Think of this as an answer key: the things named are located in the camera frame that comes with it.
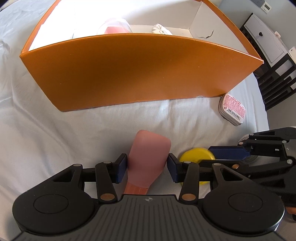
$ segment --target cabinet drawer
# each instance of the cabinet drawer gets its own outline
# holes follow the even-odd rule
[[[252,15],[245,27],[257,39],[271,63],[283,53],[277,37],[260,19]]]

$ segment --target white device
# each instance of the white device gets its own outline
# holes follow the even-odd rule
[[[293,59],[294,61],[296,61],[296,48],[295,48],[295,47],[292,47],[292,48],[289,50],[289,53],[290,53],[292,59]]]
[[[267,2],[264,2],[261,9],[267,14],[270,11],[271,6]]]

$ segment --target clear plastic container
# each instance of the clear plastic container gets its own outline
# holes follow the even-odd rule
[[[124,33],[132,33],[132,31],[128,22],[123,18],[110,18],[97,31],[97,35]]]

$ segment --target thermostat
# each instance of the thermostat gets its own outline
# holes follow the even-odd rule
[[[267,3],[267,2],[264,2],[263,5],[261,6],[261,9],[265,12],[265,13],[268,13],[271,9],[271,6]]]

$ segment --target bed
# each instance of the bed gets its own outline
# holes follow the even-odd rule
[[[168,137],[175,156],[194,147],[236,145],[248,133],[268,130],[267,115],[253,74],[230,91],[246,107],[233,126],[218,112],[220,98],[193,98],[122,104],[60,112],[44,95],[19,58],[21,49],[54,0],[19,0],[0,12],[0,238],[20,231],[12,216],[18,195],[53,174],[81,163],[84,168],[128,153],[137,131]],[[115,184],[123,192],[126,177]],[[148,194],[179,195],[167,170]],[[209,191],[200,189],[200,197]],[[86,192],[96,197],[95,185]]]

